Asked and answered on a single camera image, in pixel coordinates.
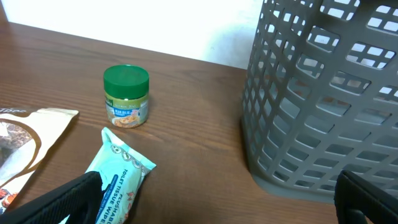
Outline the teal toilet wipes pack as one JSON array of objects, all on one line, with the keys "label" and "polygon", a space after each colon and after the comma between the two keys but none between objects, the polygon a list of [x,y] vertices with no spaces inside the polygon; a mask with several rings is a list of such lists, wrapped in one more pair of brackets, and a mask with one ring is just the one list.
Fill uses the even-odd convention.
[{"label": "teal toilet wipes pack", "polygon": [[119,139],[108,128],[101,131],[103,145],[86,170],[99,172],[104,192],[96,223],[123,224],[145,176],[156,165]]}]

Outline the grey plastic basket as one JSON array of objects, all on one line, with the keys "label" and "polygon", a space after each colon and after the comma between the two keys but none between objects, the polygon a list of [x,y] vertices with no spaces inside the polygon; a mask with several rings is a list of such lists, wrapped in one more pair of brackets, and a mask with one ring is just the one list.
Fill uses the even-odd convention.
[{"label": "grey plastic basket", "polygon": [[354,172],[397,195],[397,2],[265,0],[242,95],[250,173],[331,202]]}]

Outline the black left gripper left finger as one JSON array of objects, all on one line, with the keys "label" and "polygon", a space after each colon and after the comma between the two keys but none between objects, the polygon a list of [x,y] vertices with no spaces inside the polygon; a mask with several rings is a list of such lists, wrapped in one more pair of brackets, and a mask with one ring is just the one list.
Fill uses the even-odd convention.
[{"label": "black left gripper left finger", "polygon": [[102,184],[99,172],[87,172],[1,215],[1,224],[94,223],[103,198]]}]

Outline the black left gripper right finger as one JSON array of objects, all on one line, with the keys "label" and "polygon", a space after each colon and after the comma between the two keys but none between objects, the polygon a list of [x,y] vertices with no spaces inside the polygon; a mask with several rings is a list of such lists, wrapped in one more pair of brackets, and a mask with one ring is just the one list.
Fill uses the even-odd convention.
[{"label": "black left gripper right finger", "polygon": [[334,202],[339,224],[397,224],[397,199],[351,171],[340,172]]}]

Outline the green lid seasoning jar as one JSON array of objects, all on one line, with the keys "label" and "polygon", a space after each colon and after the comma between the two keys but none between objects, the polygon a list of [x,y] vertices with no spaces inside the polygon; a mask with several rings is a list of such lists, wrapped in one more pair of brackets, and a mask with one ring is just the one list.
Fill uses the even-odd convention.
[{"label": "green lid seasoning jar", "polygon": [[135,65],[115,65],[103,74],[106,113],[120,128],[135,128],[148,119],[149,73]]}]

